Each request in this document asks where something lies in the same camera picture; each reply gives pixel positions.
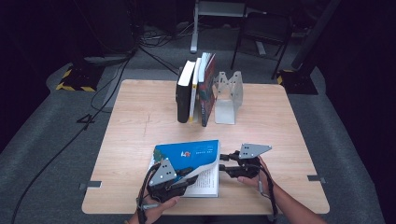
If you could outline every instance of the open book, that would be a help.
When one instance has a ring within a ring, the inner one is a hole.
[[[183,197],[219,196],[219,140],[157,145],[149,167],[168,159],[175,170],[191,167],[188,175],[175,184],[198,175],[196,182],[187,187]]]

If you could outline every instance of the book cover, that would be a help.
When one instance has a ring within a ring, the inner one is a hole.
[[[190,114],[192,74],[195,62],[186,61],[183,71],[177,80],[176,102],[177,121],[186,123]]]
[[[201,58],[197,58],[197,61],[195,62],[193,76],[192,76],[189,122],[193,122],[193,120],[194,120],[195,99],[197,96],[196,92],[197,92],[197,88],[198,88],[198,72],[199,72],[200,64],[201,64]]]
[[[218,197],[219,149],[219,140],[157,145],[150,166],[168,159],[175,170],[191,167],[192,172],[175,183],[198,175],[196,182],[187,187],[183,197]]]
[[[202,126],[206,127],[215,103],[213,85],[215,79],[215,54],[203,53],[198,76],[199,101],[201,105]]]

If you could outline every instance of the wooden table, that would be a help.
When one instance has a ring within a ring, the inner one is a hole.
[[[212,111],[207,127],[177,122],[175,89],[175,81],[122,82],[92,172],[91,180],[101,180],[102,187],[87,189],[85,213],[132,214],[156,145],[210,139],[220,140],[223,154],[239,150],[243,143],[272,145],[262,158],[275,182],[314,212],[329,212],[320,182],[308,180],[317,173],[283,87],[244,84],[236,124],[216,124]],[[272,214],[272,208],[258,191],[220,172],[218,198],[182,198],[165,214]]]

